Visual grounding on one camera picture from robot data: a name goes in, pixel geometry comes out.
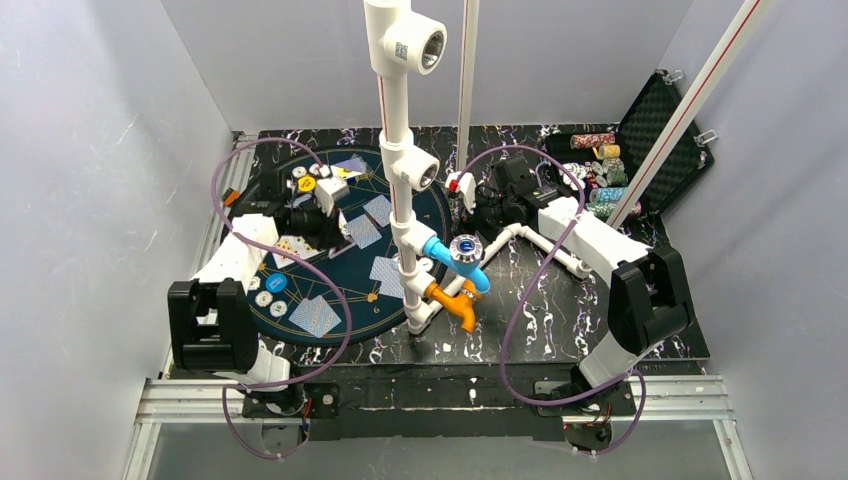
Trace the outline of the orange pipe valve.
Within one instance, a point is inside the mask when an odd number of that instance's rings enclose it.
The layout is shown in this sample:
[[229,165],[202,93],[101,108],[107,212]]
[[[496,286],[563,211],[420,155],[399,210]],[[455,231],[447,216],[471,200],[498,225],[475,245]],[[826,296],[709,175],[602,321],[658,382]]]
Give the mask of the orange pipe valve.
[[470,280],[465,280],[459,291],[449,295],[435,282],[431,283],[425,290],[425,296],[439,303],[452,315],[461,320],[461,328],[467,333],[473,333],[477,327],[477,317],[474,305],[483,298]]

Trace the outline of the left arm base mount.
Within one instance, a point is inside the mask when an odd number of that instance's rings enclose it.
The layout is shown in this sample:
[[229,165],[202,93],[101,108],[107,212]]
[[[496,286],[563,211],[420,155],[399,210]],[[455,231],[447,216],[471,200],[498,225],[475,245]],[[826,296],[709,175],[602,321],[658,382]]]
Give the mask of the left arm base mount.
[[335,383],[295,384],[273,392],[248,392],[238,386],[237,391],[244,395],[241,415],[261,419],[335,418],[341,397]]

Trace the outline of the blue back card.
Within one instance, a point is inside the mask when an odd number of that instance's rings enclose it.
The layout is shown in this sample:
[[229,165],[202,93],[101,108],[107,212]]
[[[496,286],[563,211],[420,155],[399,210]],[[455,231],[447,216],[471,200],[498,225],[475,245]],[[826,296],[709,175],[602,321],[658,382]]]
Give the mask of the blue back card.
[[378,293],[381,296],[403,299],[405,296],[404,287],[400,281],[400,277],[385,277],[380,281]]
[[369,278],[379,282],[400,281],[400,267],[397,257],[376,256],[372,262]]
[[314,302],[327,303],[327,301],[322,297],[315,297],[313,299],[303,300],[291,313],[289,317],[289,321],[301,329],[305,330],[306,327],[306,317],[311,310],[311,306]]
[[333,307],[314,302],[306,317],[305,330],[316,338],[323,338],[341,322]]
[[386,227],[390,221],[392,204],[385,195],[378,195],[363,205],[363,210],[380,228]]
[[345,228],[354,244],[360,249],[365,249],[382,239],[379,229],[367,215],[360,215],[349,220]]

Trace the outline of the orange black clamp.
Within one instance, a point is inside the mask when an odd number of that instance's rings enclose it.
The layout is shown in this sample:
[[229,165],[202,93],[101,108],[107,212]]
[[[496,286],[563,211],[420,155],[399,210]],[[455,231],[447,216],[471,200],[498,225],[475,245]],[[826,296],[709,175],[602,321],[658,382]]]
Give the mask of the orange black clamp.
[[227,189],[226,189],[226,190],[225,190],[225,191],[221,194],[221,201],[222,201],[222,204],[223,204],[226,208],[229,208],[229,207],[231,207],[231,206],[232,206],[235,202],[237,202],[237,201],[238,201],[238,199],[239,199],[239,197],[240,197],[240,196],[241,196],[241,192],[240,192],[240,191],[238,191],[238,190],[236,190],[236,189],[233,189],[233,188],[227,188]]

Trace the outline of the blue pipe valve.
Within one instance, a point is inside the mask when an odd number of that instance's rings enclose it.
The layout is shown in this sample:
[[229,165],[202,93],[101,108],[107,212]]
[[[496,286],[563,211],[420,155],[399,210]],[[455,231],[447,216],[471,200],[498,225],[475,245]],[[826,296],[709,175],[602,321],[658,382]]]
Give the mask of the blue pipe valve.
[[422,253],[447,266],[458,276],[470,280],[479,294],[489,293],[491,283],[481,268],[484,247],[477,236],[461,234],[454,237],[449,245],[433,236],[424,244]]

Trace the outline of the black chip case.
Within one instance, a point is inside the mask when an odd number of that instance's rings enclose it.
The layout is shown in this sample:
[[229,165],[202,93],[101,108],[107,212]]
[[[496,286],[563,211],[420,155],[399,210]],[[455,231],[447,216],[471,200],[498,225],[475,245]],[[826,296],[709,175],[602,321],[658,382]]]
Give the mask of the black chip case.
[[[565,164],[583,163],[593,157],[586,149],[573,148],[571,138],[578,134],[612,133],[621,147],[625,171],[635,179],[660,133],[682,100],[674,74],[656,70],[642,87],[620,122],[612,124],[565,125],[557,133],[543,136],[548,153]],[[707,173],[715,159],[709,148],[696,141],[701,130],[691,123],[640,197],[650,213],[663,213],[675,205]]]

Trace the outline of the yellow chip stack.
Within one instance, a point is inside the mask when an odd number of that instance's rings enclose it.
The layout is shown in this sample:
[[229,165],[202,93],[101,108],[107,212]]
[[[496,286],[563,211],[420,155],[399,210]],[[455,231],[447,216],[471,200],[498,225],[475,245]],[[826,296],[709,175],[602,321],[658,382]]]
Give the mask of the yellow chip stack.
[[619,158],[620,155],[621,155],[621,148],[617,144],[601,145],[597,148],[597,152],[596,152],[596,156],[599,159]]

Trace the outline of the blue button chip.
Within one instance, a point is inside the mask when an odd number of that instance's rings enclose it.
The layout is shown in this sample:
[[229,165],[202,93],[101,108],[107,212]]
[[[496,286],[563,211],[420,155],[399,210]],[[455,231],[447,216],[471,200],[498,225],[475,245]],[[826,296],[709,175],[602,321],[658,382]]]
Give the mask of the blue button chip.
[[272,294],[276,294],[285,290],[288,284],[288,279],[283,273],[272,273],[265,281],[265,288]]

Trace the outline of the white PVC pipe frame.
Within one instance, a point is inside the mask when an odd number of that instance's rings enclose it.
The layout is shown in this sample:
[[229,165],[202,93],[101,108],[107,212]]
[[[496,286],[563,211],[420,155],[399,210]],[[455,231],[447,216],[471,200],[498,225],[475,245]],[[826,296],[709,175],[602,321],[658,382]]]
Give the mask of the white PVC pipe frame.
[[[769,1],[746,1],[739,8],[629,184],[608,225],[616,229],[620,226],[624,214],[641,197],[771,6]],[[442,23],[413,12],[408,1],[367,1],[364,12],[371,66],[378,79],[383,126],[380,149],[390,185],[389,220],[400,253],[404,308],[411,333],[419,334],[436,310],[444,309],[425,296],[426,288],[435,282],[454,295],[467,280],[423,255],[426,241],[438,236],[417,220],[412,207],[413,192],[432,184],[440,162],[414,142],[408,126],[407,74],[427,75],[439,64],[447,31]],[[434,261],[430,272],[419,267],[422,257]]]

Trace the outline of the round blue poker mat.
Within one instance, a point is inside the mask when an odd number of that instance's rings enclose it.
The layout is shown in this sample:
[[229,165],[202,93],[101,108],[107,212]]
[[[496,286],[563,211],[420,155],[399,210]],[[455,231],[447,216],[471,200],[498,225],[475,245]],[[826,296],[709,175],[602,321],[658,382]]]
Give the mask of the round blue poker mat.
[[[318,157],[330,166],[352,154],[361,155],[368,163],[369,171],[357,178],[347,180],[349,193],[339,202],[340,222],[348,239],[352,238],[345,225],[355,217],[367,215],[363,205],[378,195],[385,195],[388,199],[390,196],[390,185],[383,172],[383,162],[378,147],[335,146],[321,148],[317,152]],[[345,307],[325,282],[294,262],[283,269],[278,269],[272,254],[269,254],[254,274],[260,277],[261,287],[256,291],[248,292],[250,309],[259,332],[270,339],[290,345],[337,347],[342,343],[347,330],[352,332],[352,342],[357,343],[376,337],[404,323],[407,315],[403,299],[381,296],[378,293],[380,282],[369,278],[372,262],[376,256],[398,258],[398,249],[392,239],[390,224],[383,228],[375,222],[374,224],[382,234],[382,239],[369,247],[360,249],[356,246],[335,259],[328,258],[328,250],[321,250],[319,255],[306,260],[333,280],[345,295],[347,309],[352,315],[350,323],[347,323],[344,318]],[[273,294],[274,301],[285,301],[288,305],[287,313],[281,318],[272,317],[269,306],[260,308],[255,303],[255,297],[259,292],[268,291],[265,288],[265,281],[272,273],[283,273],[288,279],[285,290]],[[289,321],[291,313],[303,300],[319,296],[333,307],[341,320],[323,338],[316,338]]]

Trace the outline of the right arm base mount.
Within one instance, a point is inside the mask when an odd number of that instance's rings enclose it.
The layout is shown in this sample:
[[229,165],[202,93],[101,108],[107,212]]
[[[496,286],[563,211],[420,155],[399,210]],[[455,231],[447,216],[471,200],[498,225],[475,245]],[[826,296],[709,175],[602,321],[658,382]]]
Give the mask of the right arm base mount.
[[543,418],[575,417],[575,422],[563,421],[565,440],[580,453],[599,454],[614,443],[613,419],[634,417],[640,400],[630,384],[622,381],[585,399],[559,406],[535,406]]

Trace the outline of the yellow button chip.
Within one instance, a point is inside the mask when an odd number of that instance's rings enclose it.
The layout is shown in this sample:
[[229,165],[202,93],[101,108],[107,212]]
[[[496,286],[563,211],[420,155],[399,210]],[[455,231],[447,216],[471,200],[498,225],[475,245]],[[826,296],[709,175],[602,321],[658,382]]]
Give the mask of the yellow button chip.
[[297,189],[298,189],[299,192],[302,192],[302,193],[313,192],[315,190],[316,186],[317,186],[317,180],[310,175],[305,175],[303,177],[300,177],[297,180]]

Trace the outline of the grey white poker chip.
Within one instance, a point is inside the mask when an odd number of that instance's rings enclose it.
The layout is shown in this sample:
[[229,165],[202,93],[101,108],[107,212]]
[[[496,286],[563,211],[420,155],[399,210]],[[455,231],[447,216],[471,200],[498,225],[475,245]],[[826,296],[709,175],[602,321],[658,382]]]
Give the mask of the grey white poker chip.
[[288,305],[285,301],[274,301],[269,306],[269,313],[274,318],[283,317],[288,311]]

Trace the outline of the green pink chip row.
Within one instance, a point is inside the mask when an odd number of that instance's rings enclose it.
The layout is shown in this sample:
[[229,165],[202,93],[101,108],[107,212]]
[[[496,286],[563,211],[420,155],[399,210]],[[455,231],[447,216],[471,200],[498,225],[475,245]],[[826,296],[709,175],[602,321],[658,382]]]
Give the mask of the green pink chip row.
[[[610,218],[617,208],[616,203],[612,202],[592,202],[586,205],[586,209],[591,212],[598,219],[606,221]],[[639,217],[642,214],[642,205],[640,202],[636,202],[635,205],[630,209],[627,216],[628,217]]]

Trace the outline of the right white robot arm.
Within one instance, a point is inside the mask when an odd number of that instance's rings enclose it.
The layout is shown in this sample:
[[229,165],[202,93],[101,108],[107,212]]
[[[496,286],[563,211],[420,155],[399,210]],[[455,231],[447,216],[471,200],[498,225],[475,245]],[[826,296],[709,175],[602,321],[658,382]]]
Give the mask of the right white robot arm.
[[600,221],[586,208],[576,177],[553,157],[568,183],[552,199],[534,202],[537,232],[551,240],[540,272],[556,254],[571,252],[609,288],[608,332],[574,368],[580,398],[625,379],[648,353],[696,319],[681,254],[652,249]]

